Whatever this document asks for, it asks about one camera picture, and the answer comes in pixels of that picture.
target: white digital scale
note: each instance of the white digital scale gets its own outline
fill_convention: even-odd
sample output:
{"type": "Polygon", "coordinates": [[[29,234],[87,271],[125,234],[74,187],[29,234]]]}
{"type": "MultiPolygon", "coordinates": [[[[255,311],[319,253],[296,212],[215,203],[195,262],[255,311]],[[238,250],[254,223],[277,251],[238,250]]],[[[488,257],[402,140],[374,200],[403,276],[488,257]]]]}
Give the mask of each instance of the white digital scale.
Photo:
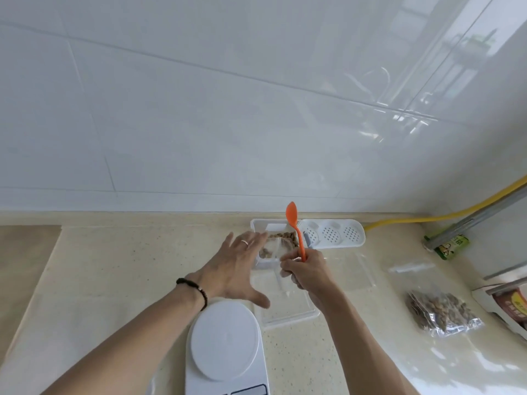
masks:
{"type": "Polygon", "coordinates": [[[186,395],[269,395],[260,327],[238,301],[209,305],[190,327],[186,395]]]}

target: orange spoon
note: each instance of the orange spoon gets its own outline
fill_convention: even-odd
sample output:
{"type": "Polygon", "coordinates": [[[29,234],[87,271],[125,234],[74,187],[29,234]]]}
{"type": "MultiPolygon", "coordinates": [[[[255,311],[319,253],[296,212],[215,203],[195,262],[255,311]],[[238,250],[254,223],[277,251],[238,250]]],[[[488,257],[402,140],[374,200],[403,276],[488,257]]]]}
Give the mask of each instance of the orange spoon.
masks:
{"type": "Polygon", "coordinates": [[[290,202],[289,205],[286,208],[286,219],[287,223],[294,228],[297,232],[298,236],[298,245],[300,247],[300,257],[302,258],[302,262],[306,261],[306,250],[304,248],[304,237],[302,236],[302,233],[298,229],[297,222],[298,222],[298,211],[296,209],[296,204],[294,202],[290,202]]]}

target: black beaded bracelet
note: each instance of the black beaded bracelet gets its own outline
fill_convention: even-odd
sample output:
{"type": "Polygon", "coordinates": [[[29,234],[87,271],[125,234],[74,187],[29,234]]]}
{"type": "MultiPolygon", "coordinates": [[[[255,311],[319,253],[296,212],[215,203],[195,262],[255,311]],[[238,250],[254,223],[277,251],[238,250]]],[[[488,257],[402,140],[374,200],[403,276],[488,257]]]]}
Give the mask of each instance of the black beaded bracelet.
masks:
{"type": "Polygon", "coordinates": [[[189,285],[191,286],[192,288],[195,288],[196,290],[198,290],[199,292],[201,292],[201,295],[203,295],[203,299],[205,299],[205,305],[201,308],[201,310],[205,309],[207,307],[207,304],[209,303],[209,298],[207,297],[207,294],[205,293],[205,291],[203,290],[203,288],[201,288],[199,285],[197,285],[196,283],[194,283],[194,281],[192,280],[187,280],[187,279],[184,279],[183,277],[177,279],[175,281],[175,284],[181,284],[181,283],[184,283],[186,285],[189,285]]]}

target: metal pipe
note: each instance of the metal pipe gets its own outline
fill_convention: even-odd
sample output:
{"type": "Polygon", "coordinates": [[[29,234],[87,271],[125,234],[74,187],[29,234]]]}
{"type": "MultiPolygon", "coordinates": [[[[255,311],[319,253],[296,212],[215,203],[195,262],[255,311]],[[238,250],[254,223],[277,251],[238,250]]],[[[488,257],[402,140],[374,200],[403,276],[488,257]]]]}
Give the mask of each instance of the metal pipe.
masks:
{"type": "Polygon", "coordinates": [[[518,187],[516,190],[505,195],[504,197],[501,197],[500,199],[493,202],[492,204],[485,206],[484,208],[481,208],[479,211],[476,211],[470,214],[464,219],[461,219],[455,225],[452,225],[449,228],[447,228],[445,231],[439,233],[438,235],[431,237],[428,241],[423,241],[423,246],[427,250],[433,251],[439,245],[445,242],[448,242],[456,235],[462,234],[467,229],[474,227],[480,222],[483,222],[484,220],[490,218],[491,216],[504,210],[508,206],[511,206],[512,204],[519,201],[520,199],[523,199],[526,196],[527,196],[527,183],[521,187],[518,187]]]}

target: beige speckled countertop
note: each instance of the beige speckled countertop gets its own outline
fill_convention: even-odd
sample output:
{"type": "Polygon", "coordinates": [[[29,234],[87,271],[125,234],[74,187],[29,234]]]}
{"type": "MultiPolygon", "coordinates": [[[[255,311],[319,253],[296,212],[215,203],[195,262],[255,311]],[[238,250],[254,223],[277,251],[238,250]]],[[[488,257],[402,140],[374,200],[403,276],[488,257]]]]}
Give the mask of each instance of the beige speckled countertop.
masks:
{"type": "MultiPolygon", "coordinates": [[[[0,370],[0,393],[38,394],[76,360],[175,279],[216,252],[229,231],[249,227],[250,215],[180,215],[141,224],[63,227],[35,295],[0,370]]],[[[357,249],[328,250],[328,264],[386,352],[422,394],[527,394],[527,347],[470,297],[456,272],[426,252],[418,225],[380,227],[357,249]],[[384,273],[386,266],[426,258],[454,280],[486,326],[439,339],[421,332],[384,273]],[[374,285],[354,274],[365,264],[374,285]]],[[[156,373],[156,394],[184,393],[187,332],[156,373]]],[[[344,375],[322,316],[263,332],[271,393],[343,394],[344,375]]]]}

